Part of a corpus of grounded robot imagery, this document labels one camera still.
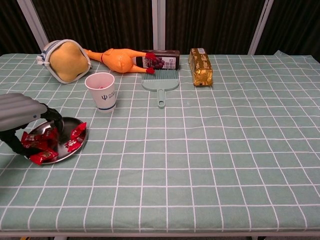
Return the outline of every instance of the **curtain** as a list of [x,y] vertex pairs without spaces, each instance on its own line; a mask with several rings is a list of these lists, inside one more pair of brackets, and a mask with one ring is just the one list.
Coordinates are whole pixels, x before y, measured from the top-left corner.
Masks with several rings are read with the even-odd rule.
[[248,54],[265,0],[167,0],[165,48]]
[[40,49],[16,0],[0,1],[0,56],[37,54]]
[[49,41],[72,39],[83,48],[153,49],[150,0],[33,0]]
[[255,54],[312,55],[320,62],[320,1],[274,0]]

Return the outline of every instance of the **rubber chicken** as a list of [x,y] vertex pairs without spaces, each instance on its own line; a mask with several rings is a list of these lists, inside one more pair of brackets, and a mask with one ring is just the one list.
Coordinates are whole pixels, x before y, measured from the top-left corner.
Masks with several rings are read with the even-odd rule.
[[134,57],[145,57],[156,60],[156,55],[152,52],[134,51],[128,48],[113,49],[110,48],[105,52],[93,52],[84,50],[90,59],[105,64],[109,69],[118,73],[147,73],[154,74],[153,67],[142,68],[133,63]]

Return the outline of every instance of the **metal plate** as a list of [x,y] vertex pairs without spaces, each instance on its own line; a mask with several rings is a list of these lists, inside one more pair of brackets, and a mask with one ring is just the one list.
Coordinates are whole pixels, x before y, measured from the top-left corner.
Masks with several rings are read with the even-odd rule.
[[[88,132],[88,129],[85,129],[85,132],[84,132],[85,135],[84,135],[83,142],[81,143],[81,146],[74,151],[67,152],[67,148],[65,147],[65,144],[70,140],[70,134],[72,130],[75,129],[79,124],[83,122],[73,117],[63,117],[62,120],[63,120],[63,131],[58,137],[58,142],[57,144],[50,146],[51,149],[53,149],[55,152],[58,153],[58,156],[51,160],[44,161],[42,165],[54,164],[67,159],[72,154],[76,153],[78,150],[83,148],[87,142],[89,132]],[[37,126],[35,129],[33,129],[29,134],[44,134],[47,128],[53,127],[52,124],[53,124],[52,122],[44,122],[39,126]]]

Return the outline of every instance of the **green dustpan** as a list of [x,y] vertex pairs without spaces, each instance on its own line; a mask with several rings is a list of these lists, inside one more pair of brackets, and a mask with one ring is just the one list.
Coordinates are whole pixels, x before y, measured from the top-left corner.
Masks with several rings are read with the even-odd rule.
[[174,90],[179,86],[179,73],[176,70],[158,70],[155,74],[142,76],[142,87],[148,91],[157,92],[158,107],[166,105],[165,91]]

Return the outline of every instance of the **paper cup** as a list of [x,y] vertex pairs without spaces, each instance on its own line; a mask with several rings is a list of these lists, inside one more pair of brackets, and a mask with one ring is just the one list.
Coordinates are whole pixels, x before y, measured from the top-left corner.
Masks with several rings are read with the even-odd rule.
[[85,86],[95,102],[99,112],[109,113],[116,107],[115,77],[107,72],[98,72],[89,75]]

